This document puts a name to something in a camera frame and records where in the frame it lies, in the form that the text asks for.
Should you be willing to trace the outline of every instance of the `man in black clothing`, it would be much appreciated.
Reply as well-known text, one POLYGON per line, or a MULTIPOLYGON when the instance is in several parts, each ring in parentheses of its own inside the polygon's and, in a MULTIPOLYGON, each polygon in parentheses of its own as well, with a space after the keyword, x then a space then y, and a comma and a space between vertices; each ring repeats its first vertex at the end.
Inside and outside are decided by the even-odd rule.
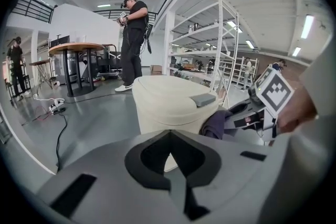
POLYGON ((15 38, 13 47, 9 48, 7 52, 7 62, 10 65, 10 71, 12 73, 12 84, 14 87, 15 95, 17 96, 16 97, 17 101, 23 98, 21 94, 19 93, 19 90, 17 87, 17 79, 20 83, 22 95, 24 97, 30 96, 30 93, 26 92, 25 80, 23 78, 22 69, 21 69, 21 61, 22 63, 24 61, 22 58, 22 49, 20 47, 20 44, 21 44, 21 38, 20 37, 15 38))
POLYGON ((124 0, 124 7, 130 15, 118 19, 124 26, 121 47, 122 80, 124 84, 115 89, 116 92, 131 90, 135 78, 141 77, 140 49, 148 22, 148 10, 145 3, 137 0, 124 0))

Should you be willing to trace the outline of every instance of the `black t-shirt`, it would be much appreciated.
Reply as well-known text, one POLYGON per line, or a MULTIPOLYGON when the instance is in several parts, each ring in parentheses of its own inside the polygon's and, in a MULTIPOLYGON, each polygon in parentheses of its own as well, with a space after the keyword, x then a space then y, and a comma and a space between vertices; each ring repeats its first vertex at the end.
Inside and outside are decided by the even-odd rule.
POLYGON ((13 61, 13 64, 15 66, 20 66, 21 55, 22 55, 22 49, 20 46, 18 47, 13 46, 12 48, 9 48, 7 52, 7 56, 11 58, 10 60, 13 61))
MULTIPOLYGON (((147 5, 143 3, 142 1, 137 1, 131 8, 130 14, 133 14, 139 11, 141 8, 147 8, 147 5)), ((127 26, 130 28, 138 28, 138 29, 141 29, 142 31, 145 31, 146 26, 147 26, 146 22, 148 22, 148 14, 142 18, 129 20, 127 22, 127 26)))

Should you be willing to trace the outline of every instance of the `ceiling light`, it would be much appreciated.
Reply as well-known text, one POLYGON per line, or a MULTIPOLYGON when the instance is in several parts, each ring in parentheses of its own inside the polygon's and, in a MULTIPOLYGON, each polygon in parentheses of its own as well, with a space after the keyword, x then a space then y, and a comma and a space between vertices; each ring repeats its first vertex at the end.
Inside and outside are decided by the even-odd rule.
POLYGON ((254 49, 254 47, 253 47, 251 41, 247 40, 246 43, 247 43, 247 45, 248 45, 251 49, 254 49))
POLYGON ((314 16, 311 16, 311 15, 306 16, 306 21, 304 23, 305 25, 303 27, 301 38, 306 39, 308 37, 308 34, 309 34, 310 28, 313 24, 313 21, 314 21, 314 16))
POLYGON ((236 24, 234 22, 227 22, 228 25, 230 25, 232 28, 236 27, 236 24))
POLYGON ((111 5, 110 5, 110 4, 104 4, 104 5, 98 5, 97 7, 99 7, 99 8, 103 8, 103 7, 111 7, 111 5))
POLYGON ((300 52, 301 48, 296 47, 294 52, 293 52, 293 56, 295 57, 296 55, 298 55, 298 53, 300 52))

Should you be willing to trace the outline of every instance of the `cable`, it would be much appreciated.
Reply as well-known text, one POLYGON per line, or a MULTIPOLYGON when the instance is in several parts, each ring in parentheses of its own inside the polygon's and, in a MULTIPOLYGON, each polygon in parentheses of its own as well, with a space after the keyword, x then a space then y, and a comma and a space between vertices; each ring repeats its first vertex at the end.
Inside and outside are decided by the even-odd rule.
POLYGON ((35 94, 34 94, 34 99, 35 99, 35 100, 38 100, 38 101, 50 101, 50 100, 62 100, 61 102, 64 102, 64 101, 65 101, 64 98, 38 99, 37 97, 38 97, 38 95, 35 93, 35 94))
POLYGON ((24 126, 24 125, 26 125, 26 124, 28 124, 28 123, 31 123, 31 122, 34 122, 34 121, 36 121, 36 120, 44 121, 44 120, 46 120, 46 119, 51 115, 51 113, 50 113, 50 112, 47 112, 43 106, 40 105, 40 106, 38 106, 37 108, 39 108, 39 107, 42 107, 46 113, 45 113, 45 114, 42 114, 42 115, 40 115, 40 116, 38 116, 38 117, 36 117, 36 118, 34 118, 32 121, 26 121, 25 123, 21 124, 21 126, 24 126))
POLYGON ((111 96, 111 95, 122 95, 122 94, 132 95, 132 93, 110 93, 110 94, 106 94, 106 95, 102 95, 102 96, 97 96, 97 97, 92 97, 92 98, 89 98, 89 99, 79 100, 79 101, 75 101, 75 102, 64 102, 64 104, 80 103, 80 102, 89 101, 89 100, 96 99, 96 98, 107 97, 107 96, 111 96))
POLYGON ((68 122, 67 122, 67 119, 65 118, 65 116, 63 114, 61 114, 60 112, 58 113, 58 115, 60 115, 60 116, 62 116, 64 118, 65 126, 62 129, 62 131, 59 133, 58 138, 57 138, 57 145, 56 145, 56 156, 57 156, 57 162, 58 162, 57 172, 59 172, 61 170, 61 162, 60 162, 60 157, 59 157, 59 154, 58 154, 59 139, 60 139, 62 133, 64 132, 64 130, 66 129, 66 127, 68 126, 68 122))

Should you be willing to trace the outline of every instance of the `white wall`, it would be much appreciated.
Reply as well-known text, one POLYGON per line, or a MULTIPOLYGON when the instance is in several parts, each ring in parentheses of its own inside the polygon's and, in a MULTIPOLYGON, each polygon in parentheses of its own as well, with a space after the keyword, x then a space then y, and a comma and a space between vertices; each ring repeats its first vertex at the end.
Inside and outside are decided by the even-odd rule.
POLYGON ((49 39, 55 40, 57 35, 63 37, 70 35, 70 33, 76 33, 79 38, 86 35, 86 42, 117 46, 119 29, 118 23, 99 14, 80 7, 63 4, 54 10, 49 39))
POLYGON ((151 65, 163 65, 163 39, 164 35, 153 33, 150 38, 150 44, 152 48, 152 54, 149 54, 147 48, 141 54, 141 65, 142 66, 151 66, 151 65))

